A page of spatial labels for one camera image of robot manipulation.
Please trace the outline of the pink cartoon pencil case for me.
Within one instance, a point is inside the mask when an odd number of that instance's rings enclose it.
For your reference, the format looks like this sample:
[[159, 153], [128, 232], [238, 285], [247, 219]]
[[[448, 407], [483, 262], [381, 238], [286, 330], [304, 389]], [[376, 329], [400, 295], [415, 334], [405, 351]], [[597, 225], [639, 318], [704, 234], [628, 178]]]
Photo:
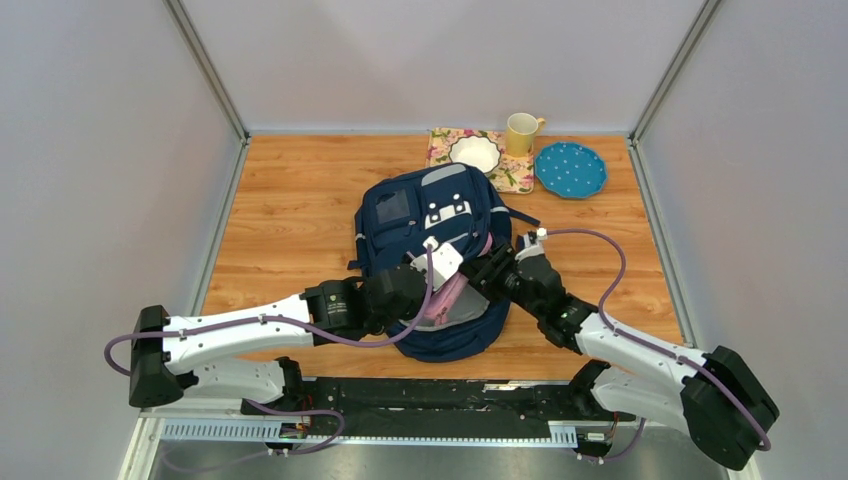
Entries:
[[[466, 237], [467, 234], [463, 234], [440, 243], [450, 242], [463, 256], [457, 244]], [[481, 317], [489, 304], [487, 299], [469, 286], [468, 280], [458, 271], [439, 290], [433, 290], [423, 319], [416, 329], [433, 332], [470, 322]]]

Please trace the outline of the navy blue school backpack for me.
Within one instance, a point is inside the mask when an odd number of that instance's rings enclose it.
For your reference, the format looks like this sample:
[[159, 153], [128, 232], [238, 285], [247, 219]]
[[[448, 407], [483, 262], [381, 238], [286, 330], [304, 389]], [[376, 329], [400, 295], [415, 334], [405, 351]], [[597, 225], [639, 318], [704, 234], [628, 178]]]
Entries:
[[[511, 239], [513, 220], [533, 227], [538, 219], [508, 207], [478, 169], [448, 163], [385, 179], [365, 192], [354, 215], [356, 257], [348, 264], [365, 276], [399, 266], [425, 253], [430, 236], [439, 242], [467, 234], [457, 244], [464, 260]], [[510, 303], [490, 301], [478, 319], [433, 332], [416, 329], [396, 348], [427, 363], [462, 360], [484, 352], [502, 333]]]

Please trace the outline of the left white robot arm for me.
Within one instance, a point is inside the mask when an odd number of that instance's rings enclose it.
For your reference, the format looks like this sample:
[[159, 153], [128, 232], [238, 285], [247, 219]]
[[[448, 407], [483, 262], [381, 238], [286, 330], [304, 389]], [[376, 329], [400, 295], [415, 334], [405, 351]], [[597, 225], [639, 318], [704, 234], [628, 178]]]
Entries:
[[328, 280], [259, 307], [203, 316], [172, 316], [163, 306], [143, 308], [130, 344], [128, 403], [153, 408], [187, 393], [242, 397], [291, 415], [304, 405], [305, 387], [283, 363], [251, 365], [243, 356], [273, 348], [324, 344], [369, 347], [377, 335], [423, 317], [433, 295], [428, 270], [401, 265], [372, 277]]

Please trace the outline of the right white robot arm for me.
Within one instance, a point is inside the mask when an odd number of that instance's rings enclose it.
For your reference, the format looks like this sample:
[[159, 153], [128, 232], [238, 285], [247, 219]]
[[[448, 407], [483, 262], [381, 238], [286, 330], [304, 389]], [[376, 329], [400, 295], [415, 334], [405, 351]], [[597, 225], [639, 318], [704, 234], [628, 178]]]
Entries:
[[660, 423], [736, 471], [771, 449], [779, 408], [736, 351], [673, 344], [613, 319], [566, 290], [540, 245], [501, 245], [459, 271], [484, 297], [529, 313], [549, 343], [588, 357], [570, 391], [580, 417], [609, 411]]

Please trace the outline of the floral placemat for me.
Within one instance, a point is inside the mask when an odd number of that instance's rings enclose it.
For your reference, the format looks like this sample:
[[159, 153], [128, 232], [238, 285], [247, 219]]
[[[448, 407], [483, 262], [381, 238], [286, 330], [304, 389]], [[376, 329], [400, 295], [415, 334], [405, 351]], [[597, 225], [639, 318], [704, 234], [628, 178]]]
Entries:
[[487, 137], [497, 143], [501, 151], [498, 166], [483, 173], [500, 193], [528, 194], [534, 188], [533, 161], [529, 155], [512, 157], [505, 153], [504, 134], [497, 131], [438, 127], [430, 131], [427, 147], [427, 166], [452, 163], [448, 158], [451, 145], [463, 137]]

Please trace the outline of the white scalloped bowl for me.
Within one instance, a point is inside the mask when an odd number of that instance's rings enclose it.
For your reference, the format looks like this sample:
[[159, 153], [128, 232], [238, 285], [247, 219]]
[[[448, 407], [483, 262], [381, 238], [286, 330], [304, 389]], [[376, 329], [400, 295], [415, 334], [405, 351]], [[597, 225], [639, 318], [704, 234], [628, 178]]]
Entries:
[[463, 137], [453, 143], [448, 158], [452, 163], [474, 167], [482, 173], [493, 171], [501, 160], [501, 151], [496, 142], [487, 137]]

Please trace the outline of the blue polka dot plate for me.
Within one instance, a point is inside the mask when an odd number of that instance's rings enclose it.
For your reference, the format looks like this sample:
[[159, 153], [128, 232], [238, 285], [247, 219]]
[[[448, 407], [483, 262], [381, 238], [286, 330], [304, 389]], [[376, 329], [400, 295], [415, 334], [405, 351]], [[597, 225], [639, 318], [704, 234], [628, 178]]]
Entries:
[[539, 150], [534, 159], [537, 180], [550, 193], [583, 200], [600, 193], [608, 172], [591, 148], [575, 142], [556, 142]]

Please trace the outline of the yellow mug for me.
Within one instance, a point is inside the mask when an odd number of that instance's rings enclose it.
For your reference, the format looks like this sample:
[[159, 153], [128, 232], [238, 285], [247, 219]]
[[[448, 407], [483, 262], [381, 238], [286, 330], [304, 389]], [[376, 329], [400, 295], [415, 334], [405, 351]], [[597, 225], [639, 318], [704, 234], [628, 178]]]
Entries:
[[504, 136], [505, 153], [512, 157], [527, 156], [533, 150], [536, 136], [547, 121], [529, 113], [513, 113], [507, 119]]

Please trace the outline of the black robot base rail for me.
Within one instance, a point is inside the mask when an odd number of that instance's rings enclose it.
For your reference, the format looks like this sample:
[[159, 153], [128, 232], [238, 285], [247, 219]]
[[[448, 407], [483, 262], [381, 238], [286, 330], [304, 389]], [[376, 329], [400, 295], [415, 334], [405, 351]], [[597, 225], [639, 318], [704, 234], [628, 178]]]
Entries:
[[297, 380], [261, 408], [242, 401], [244, 415], [302, 412], [309, 440], [554, 440], [585, 453], [606, 453], [615, 425], [631, 414], [604, 410], [568, 383], [317, 377]]

